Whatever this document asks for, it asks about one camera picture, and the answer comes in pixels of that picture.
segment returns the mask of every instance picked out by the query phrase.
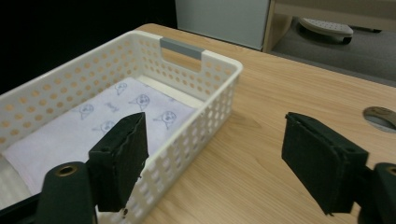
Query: blue drawing on paper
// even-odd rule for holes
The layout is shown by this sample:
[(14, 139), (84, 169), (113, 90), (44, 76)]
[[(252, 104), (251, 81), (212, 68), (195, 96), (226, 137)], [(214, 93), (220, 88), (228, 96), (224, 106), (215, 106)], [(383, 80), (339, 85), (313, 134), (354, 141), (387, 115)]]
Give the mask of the blue drawing on paper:
[(125, 91), (125, 89), (128, 87), (128, 85), (124, 82), (120, 82), (118, 83), (115, 88), (117, 91), (117, 95), (121, 95), (123, 91)]
[(129, 102), (129, 104), (137, 104), (140, 106), (140, 110), (143, 111), (149, 105), (149, 97), (145, 94), (140, 94), (134, 100)]
[(91, 104), (85, 104), (78, 107), (78, 109), (73, 110), (77, 111), (81, 115), (81, 120), (87, 118), (92, 112), (94, 108)]
[(113, 112), (113, 113), (120, 110), (118, 107), (114, 106), (114, 105), (111, 104), (111, 103), (106, 103), (106, 105), (108, 106), (108, 108), (111, 109), (111, 112)]
[(176, 118), (177, 116), (174, 112), (166, 111), (154, 120), (162, 121), (166, 125), (166, 129), (169, 129), (172, 126), (172, 124), (176, 121)]
[(108, 131), (110, 131), (111, 128), (113, 128), (115, 123), (111, 120), (107, 120), (103, 122), (100, 126), (93, 128), (93, 131), (100, 131), (105, 135)]

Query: white plastic basket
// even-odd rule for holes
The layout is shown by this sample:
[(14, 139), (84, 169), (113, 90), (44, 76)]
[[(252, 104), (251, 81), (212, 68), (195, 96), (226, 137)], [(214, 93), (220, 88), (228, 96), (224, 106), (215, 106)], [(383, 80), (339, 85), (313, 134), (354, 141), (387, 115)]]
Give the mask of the white plastic basket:
[[(201, 70), (166, 61), (163, 49), (200, 60)], [(126, 33), (1, 95), (0, 152), (126, 77), (194, 106), (196, 112), (149, 157), (126, 218), (98, 214), (100, 223), (138, 223), (228, 118), (242, 68), (236, 60), (159, 35)], [(1, 154), (0, 183), (0, 209), (31, 196)]]

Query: perforated basket wall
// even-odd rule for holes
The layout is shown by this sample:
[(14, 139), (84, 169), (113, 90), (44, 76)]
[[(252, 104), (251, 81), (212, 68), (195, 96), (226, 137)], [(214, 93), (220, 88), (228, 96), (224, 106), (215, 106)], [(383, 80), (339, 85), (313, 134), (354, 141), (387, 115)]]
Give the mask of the perforated basket wall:
[[(140, 222), (228, 118), (242, 71), (241, 63), (194, 47), (192, 52), (201, 60), (199, 72), (170, 63), (163, 58), (162, 39), (140, 31), (126, 33), (1, 95), (0, 151), (126, 77), (168, 90), (167, 94), (184, 95), (174, 95), (180, 101), (199, 102), (190, 119), (150, 156), (127, 204), (128, 215), (98, 214), (100, 223)], [(184, 44), (176, 46), (185, 52)], [(1, 157), (0, 168), (0, 209), (30, 196)]]

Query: wooden furniture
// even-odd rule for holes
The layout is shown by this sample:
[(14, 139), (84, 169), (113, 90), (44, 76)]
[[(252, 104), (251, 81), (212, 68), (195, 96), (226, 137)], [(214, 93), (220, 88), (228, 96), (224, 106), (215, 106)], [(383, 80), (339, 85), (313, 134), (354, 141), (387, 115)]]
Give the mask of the wooden furniture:
[(262, 51), (274, 47), (290, 28), (292, 17), (396, 31), (395, 10), (394, 0), (271, 0)]
[(396, 111), (396, 89), (155, 24), (138, 30), (244, 65), (232, 115), (144, 223), (357, 223), (357, 205), (351, 214), (325, 216), (282, 161), (285, 115), (320, 120), (368, 150), (371, 168), (395, 163), (396, 134), (370, 125), (362, 111), (373, 105)]

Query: basket hole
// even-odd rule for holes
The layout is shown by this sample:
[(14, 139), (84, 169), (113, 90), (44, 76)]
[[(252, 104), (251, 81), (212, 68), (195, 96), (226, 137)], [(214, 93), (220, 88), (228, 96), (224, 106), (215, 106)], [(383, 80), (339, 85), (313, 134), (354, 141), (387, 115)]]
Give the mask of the basket hole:
[(363, 111), (364, 118), (375, 128), (387, 133), (396, 133), (396, 113), (379, 106), (371, 106)]
[(163, 59), (168, 61), (169, 63), (179, 65), (196, 73), (199, 73), (201, 71), (200, 60), (193, 59), (192, 57), (174, 52), (170, 49), (162, 49), (162, 55)]

